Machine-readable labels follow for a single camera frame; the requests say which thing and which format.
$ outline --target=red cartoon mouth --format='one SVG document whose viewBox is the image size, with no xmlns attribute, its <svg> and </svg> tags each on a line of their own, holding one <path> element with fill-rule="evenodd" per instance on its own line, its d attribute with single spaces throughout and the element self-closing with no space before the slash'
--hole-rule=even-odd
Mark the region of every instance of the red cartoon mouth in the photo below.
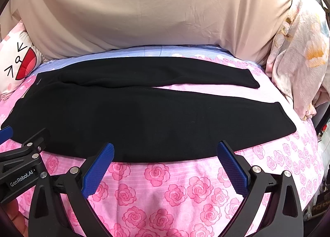
<svg viewBox="0 0 330 237">
<path fill-rule="evenodd" d="M 19 67 L 19 70 L 16 75 L 16 80 L 24 79 L 28 74 L 32 72 L 36 64 L 37 64 L 37 56 L 30 47 L 27 50 L 27 53 L 24 56 L 23 61 Z"/>
</svg>

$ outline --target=pink rose print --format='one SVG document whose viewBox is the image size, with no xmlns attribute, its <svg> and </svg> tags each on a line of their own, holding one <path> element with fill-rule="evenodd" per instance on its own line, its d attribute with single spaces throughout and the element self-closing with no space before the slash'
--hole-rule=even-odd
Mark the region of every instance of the pink rose print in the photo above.
<svg viewBox="0 0 330 237">
<path fill-rule="evenodd" d="M 267 156 L 267 166 L 269 167 L 269 169 L 275 170 L 277 164 L 276 161 L 274 161 L 273 157 Z"/>
<path fill-rule="evenodd" d="M 240 201 L 237 198 L 233 198 L 230 200 L 230 203 L 226 205 L 225 212 L 226 212 L 226 218 L 232 219 L 233 215 L 236 213 L 237 209 L 240 206 Z"/>
<path fill-rule="evenodd" d="M 307 145 L 307 141 L 305 140 L 305 138 L 301 137 L 301 141 L 303 142 L 304 146 Z"/>
<path fill-rule="evenodd" d="M 311 160 L 311 164 L 315 164 L 315 159 L 314 156 L 312 154 L 310 154 L 310 160 Z"/>
<path fill-rule="evenodd" d="M 101 183 L 99 184 L 96 192 L 92 195 L 92 198 L 95 202 L 99 202 L 103 199 L 106 199 L 108 197 L 108 185 L 101 181 Z"/>
<path fill-rule="evenodd" d="M 108 172 L 112 174 L 112 178 L 116 181 L 122 180 L 131 173 L 131 164 L 123 162 L 112 162 L 108 168 Z"/>
<path fill-rule="evenodd" d="M 311 195 L 308 195 L 308 196 L 307 196 L 307 199 L 306 199 L 306 202 L 309 203 L 310 200 L 311 200 Z"/>
<path fill-rule="evenodd" d="M 165 199 L 172 207 L 180 205 L 187 199 L 185 187 L 176 184 L 169 185 L 168 190 L 165 192 Z"/>
<path fill-rule="evenodd" d="M 292 160 L 291 160 L 290 157 L 285 157 L 285 164 L 288 167 L 291 167 L 292 166 Z"/>
<path fill-rule="evenodd" d="M 295 133 L 293 133 L 292 136 L 295 137 L 296 139 L 299 139 L 299 133 L 298 133 L 298 131 L 296 131 Z"/>
<path fill-rule="evenodd" d="M 203 224 L 196 224 L 194 231 L 190 233 L 190 237 L 209 237 L 211 233 L 204 227 Z"/>
<path fill-rule="evenodd" d="M 297 151 L 298 147 L 297 145 L 291 141 L 291 148 L 294 150 L 294 151 Z"/>
<path fill-rule="evenodd" d="M 288 144 L 283 144 L 283 150 L 286 154 L 288 154 L 288 156 L 290 156 L 291 152 L 290 152 L 290 146 Z"/>
<path fill-rule="evenodd" d="M 160 237 L 156 232 L 148 229 L 140 229 L 134 237 Z"/>
<path fill-rule="evenodd" d="M 216 205 L 206 204 L 200 214 L 201 221 L 207 226 L 214 225 L 221 217 L 220 208 Z"/>
<path fill-rule="evenodd" d="M 304 147 L 304 155 L 305 155 L 306 157 L 309 156 L 309 152 L 308 152 L 308 150 L 306 149 L 306 147 Z"/>
<path fill-rule="evenodd" d="M 72 226 L 79 226 L 79 222 L 72 209 L 68 210 L 68 219 Z"/>
<path fill-rule="evenodd" d="M 265 155 L 265 151 L 262 145 L 254 146 L 253 153 L 258 156 L 259 159 L 263 159 Z"/>
<path fill-rule="evenodd" d="M 126 226 L 129 228 L 143 228 L 146 225 L 146 213 L 138 209 L 136 206 L 128 208 L 126 213 L 124 213 L 122 220 L 125 222 Z"/>
<path fill-rule="evenodd" d="M 184 230 L 169 229 L 164 237 L 189 237 L 189 234 Z"/>
<path fill-rule="evenodd" d="M 302 161 L 299 161 L 299 168 L 302 172 L 305 171 L 305 164 Z"/>
<path fill-rule="evenodd" d="M 261 201 L 264 206 L 267 206 L 267 204 L 269 202 L 269 198 L 270 198 L 270 193 L 265 193 L 264 194 L 264 197 L 263 197 L 263 199 Z"/>
<path fill-rule="evenodd" d="M 300 177 L 300 183 L 305 186 L 305 184 L 306 184 L 306 176 L 304 174 L 300 174 L 299 177 Z"/>
<path fill-rule="evenodd" d="M 58 164 L 59 164 L 59 161 L 58 161 L 57 157 L 50 155 L 46 162 L 47 171 L 50 174 L 55 173 L 57 171 Z"/>
<path fill-rule="evenodd" d="M 169 168 L 162 163 L 148 164 L 145 169 L 145 178 L 153 187 L 159 187 L 170 178 Z"/>
<path fill-rule="evenodd" d="M 306 189 L 305 188 L 300 189 L 300 197 L 303 201 L 306 200 Z"/>
<path fill-rule="evenodd" d="M 300 159 L 305 159 L 305 155 L 301 150 L 298 150 L 298 156 Z"/>
<path fill-rule="evenodd" d="M 293 172 L 295 174 L 300 174 L 300 167 L 298 164 L 296 164 L 296 162 L 293 163 Z"/>
<path fill-rule="evenodd" d="M 305 157 L 305 165 L 307 166 L 308 169 L 311 168 L 311 161 L 307 157 Z"/>
<path fill-rule="evenodd" d="M 308 182 L 307 182 L 307 191 L 309 192 L 309 193 L 312 193 L 313 192 L 313 185 L 312 185 L 312 183 L 311 183 L 311 181 L 310 180 L 308 180 Z"/>
<path fill-rule="evenodd" d="M 127 228 L 122 227 L 118 223 L 115 223 L 113 229 L 110 230 L 110 234 L 113 237 L 129 237 L 131 233 Z"/>
<path fill-rule="evenodd" d="M 314 190 L 316 191 L 316 189 L 317 189 L 317 180 L 316 179 L 313 180 L 313 187 L 314 187 Z"/>
<path fill-rule="evenodd" d="M 28 190 L 22 194 L 22 198 L 24 199 L 25 204 L 28 206 L 31 205 L 33 191 L 31 192 L 31 190 Z"/>
<path fill-rule="evenodd" d="M 282 152 L 278 151 L 274 151 L 274 158 L 277 164 L 279 164 L 280 166 L 284 165 L 284 156 L 282 154 Z"/>
<path fill-rule="evenodd" d="M 227 176 L 226 171 L 222 167 L 220 167 L 218 171 L 218 180 L 221 184 L 223 184 L 225 188 L 229 188 L 231 186 L 229 177 Z"/>
<path fill-rule="evenodd" d="M 205 201 L 207 196 L 211 194 L 212 190 L 213 186 L 208 178 L 192 177 L 189 179 L 187 194 L 189 198 L 196 203 Z"/>
<path fill-rule="evenodd" d="M 157 213 L 153 213 L 150 218 L 149 225 L 154 229 L 169 230 L 173 223 L 173 216 L 166 209 L 159 209 Z"/>
<path fill-rule="evenodd" d="M 225 203 L 229 200 L 228 191 L 225 189 L 216 188 L 214 194 L 211 197 L 211 200 L 218 207 L 224 206 Z"/>
<path fill-rule="evenodd" d="M 131 187 L 128 187 L 126 184 L 119 184 L 119 187 L 115 191 L 114 196 L 116 197 L 120 206 L 127 206 L 136 201 L 135 190 Z"/>
<path fill-rule="evenodd" d="M 98 217 L 99 217 L 100 221 L 103 223 L 103 225 L 105 226 L 105 228 L 109 231 L 110 230 L 109 225 L 107 223 L 105 223 L 103 216 L 98 215 Z"/>
</svg>

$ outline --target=pillow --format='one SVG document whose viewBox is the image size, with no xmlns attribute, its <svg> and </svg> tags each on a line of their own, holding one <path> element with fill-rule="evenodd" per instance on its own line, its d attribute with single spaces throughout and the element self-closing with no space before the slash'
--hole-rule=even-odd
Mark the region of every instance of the pillow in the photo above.
<svg viewBox="0 0 330 237">
<path fill-rule="evenodd" d="M 0 43 L 0 100 L 15 91 L 43 59 L 20 21 Z"/>
<path fill-rule="evenodd" d="M 264 64 L 291 1 L 17 0 L 11 11 L 18 9 L 47 59 L 142 45 L 215 44 Z"/>
</svg>

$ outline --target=cartoon pillow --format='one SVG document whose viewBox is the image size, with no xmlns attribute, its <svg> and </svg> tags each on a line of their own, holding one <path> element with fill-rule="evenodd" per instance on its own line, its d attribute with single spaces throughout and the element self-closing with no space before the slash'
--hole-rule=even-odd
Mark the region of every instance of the cartoon pillow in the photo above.
<svg viewBox="0 0 330 237">
<path fill-rule="evenodd" d="M 9 97 L 43 60 L 20 21 L 0 43 L 0 100 Z"/>
</svg>

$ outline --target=pink bedsheet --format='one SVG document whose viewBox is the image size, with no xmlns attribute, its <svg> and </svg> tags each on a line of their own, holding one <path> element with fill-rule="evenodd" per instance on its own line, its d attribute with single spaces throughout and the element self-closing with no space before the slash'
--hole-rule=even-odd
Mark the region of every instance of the pink bedsheet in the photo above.
<svg viewBox="0 0 330 237">
<path fill-rule="evenodd" d="M 194 58 L 211 61 L 205 56 Z M 311 120 L 301 121 L 257 66 L 220 55 L 212 61 L 250 69 L 260 88 L 188 84 L 163 88 L 280 102 L 295 123 L 297 132 L 237 153 L 243 155 L 251 165 L 259 165 L 265 172 L 280 174 L 286 169 L 291 171 L 304 208 L 319 187 L 324 173 Z M 0 124 L 34 80 L 35 76 L 27 78 L 8 100 L 0 102 Z M 243 122 L 249 126 L 249 120 Z M 0 152 L 19 146 L 9 140 L 0 145 Z M 46 152 L 43 152 L 42 158 L 50 174 L 65 173 L 84 161 Z M 30 189 L 18 197 L 20 211 L 27 217 L 32 194 L 33 189 Z M 84 235 L 67 197 L 63 195 L 62 198 L 74 230 Z M 88 200 L 114 237 L 212 237 L 224 229 L 242 199 L 235 193 L 217 157 L 213 157 L 174 163 L 112 163 L 96 193 Z M 248 234 L 257 230 L 268 199 L 269 194 L 265 194 Z"/>
</svg>

